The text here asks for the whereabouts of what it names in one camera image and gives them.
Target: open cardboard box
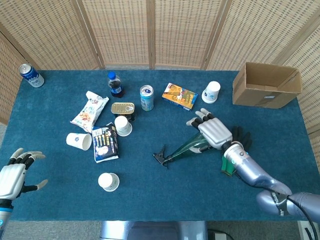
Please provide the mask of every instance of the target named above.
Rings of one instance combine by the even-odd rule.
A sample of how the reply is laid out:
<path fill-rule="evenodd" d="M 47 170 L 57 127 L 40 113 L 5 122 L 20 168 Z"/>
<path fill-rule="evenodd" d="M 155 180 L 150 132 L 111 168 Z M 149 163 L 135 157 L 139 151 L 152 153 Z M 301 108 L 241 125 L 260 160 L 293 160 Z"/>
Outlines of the open cardboard box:
<path fill-rule="evenodd" d="M 246 62 L 233 84 L 232 102 L 279 109 L 301 93 L 301 74 L 297 68 Z"/>

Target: blue soda can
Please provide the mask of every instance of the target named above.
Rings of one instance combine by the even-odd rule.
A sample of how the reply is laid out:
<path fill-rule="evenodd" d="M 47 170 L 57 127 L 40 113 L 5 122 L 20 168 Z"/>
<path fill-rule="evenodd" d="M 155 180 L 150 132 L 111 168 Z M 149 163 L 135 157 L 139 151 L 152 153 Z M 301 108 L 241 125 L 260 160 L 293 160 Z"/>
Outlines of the blue soda can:
<path fill-rule="evenodd" d="M 150 85 L 144 85 L 140 88 L 141 107 L 145 111 L 151 111 L 154 108 L 154 89 Z"/>
<path fill-rule="evenodd" d="M 35 88 L 41 87 L 45 80 L 29 63 L 22 64 L 19 67 L 20 75 Z"/>

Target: blue felt surface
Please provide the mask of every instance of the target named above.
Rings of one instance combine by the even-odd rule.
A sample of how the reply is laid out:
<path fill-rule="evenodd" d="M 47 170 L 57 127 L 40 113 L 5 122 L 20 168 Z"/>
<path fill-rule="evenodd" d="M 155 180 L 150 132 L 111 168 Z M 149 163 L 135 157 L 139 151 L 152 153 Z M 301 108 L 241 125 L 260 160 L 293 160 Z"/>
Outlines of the blue felt surface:
<path fill-rule="evenodd" d="M 87 102 L 88 90 L 110 101 L 96 126 L 114 120 L 107 71 L 42 71 L 45 83 L 33 88 L 22 81 L 2 148 L 5 164 L 19 147 L 41 150 L 47 158 L 35 162 L 26 184 L 48 178 L 45 188 L 14 201 L 14 220 L 292 220 L 259 210 L 256 194 L 234 177 L 220 172 L 221 154 L 213 150 L 173 162 L 169 170 L 159 165 L 153 152 L 167 144 L 171 154 L 197 131 L 186 126 L 195 111 L 207 108 L 228 128 L 251 131 L 251 156 L 293 192 L 320 194 L 320 177 L 295 99 L 281 109 L 232 105 L 232 81 L 236 71 L 119 70 L 125 95 L 133 102 L 136 121 L 127 137 L 119 137 L 119 159 L 96 164 L 93 146 L 88 151 L 66 145 L 68 133 L 84 133 L 70 123 Z M 221 91 L 214 104 L 204 103 L 202 90 L 219 81 Z M 191 112 L 161 99 L 168 82 L 199 94 Z M 154 88 L 154 109 L 140 107 L 142 85 Z M 120 186 L 105 192 L 98 185 L 104 172 L 118 174 Z"/>

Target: bottle label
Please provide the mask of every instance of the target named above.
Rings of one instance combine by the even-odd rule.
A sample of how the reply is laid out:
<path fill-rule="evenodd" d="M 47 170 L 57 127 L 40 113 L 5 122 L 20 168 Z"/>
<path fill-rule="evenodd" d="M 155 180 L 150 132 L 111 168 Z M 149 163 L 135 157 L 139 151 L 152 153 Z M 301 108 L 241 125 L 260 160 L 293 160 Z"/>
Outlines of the bottle label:
<path fill-rule="evenodd" d="M 118 87 L 118 88 L 110 88 L 110 91 L 111 91 L 112 93 L 114 93 L 114 94 L 120 93 L 121 90 L 122 90 L 121 87 Z"/>

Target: robotic arm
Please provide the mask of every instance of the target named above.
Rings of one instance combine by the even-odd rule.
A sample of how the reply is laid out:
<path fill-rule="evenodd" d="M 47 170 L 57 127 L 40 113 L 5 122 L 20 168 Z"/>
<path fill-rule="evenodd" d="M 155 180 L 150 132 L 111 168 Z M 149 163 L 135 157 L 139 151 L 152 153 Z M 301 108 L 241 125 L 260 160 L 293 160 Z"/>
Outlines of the robotic arm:
<path fill-rule="evenodd" d="M 25 185 L 26 174 L 31 164 L 36 159 L 44 159 L 46 156 L 40 151 L 23 151 L 23 148 L 15 151 L 8 164 L 0 171 L 0 240 L 14 209 L 12 201 L 20 197 L 21 193 L 40 190 L 48 182 L 45 179 L 37 185 Z"/>
<path fill-rule="evenodd" d="M 234 165 L 236 174 L 246 184 L 264 189 L 256 196 L 259 207 L 270 214 L 309 217 L 309 221 L 320 223 L 320 195 L 307 192 L 293 194 L 288 186 L 270 176 L 249 154 L 240 142 L 232 141 L 226 126 L 206 109 L 195 112 L 186 124 L 200 131 L 209 144 L 222 150 L 224 157 Z"/>

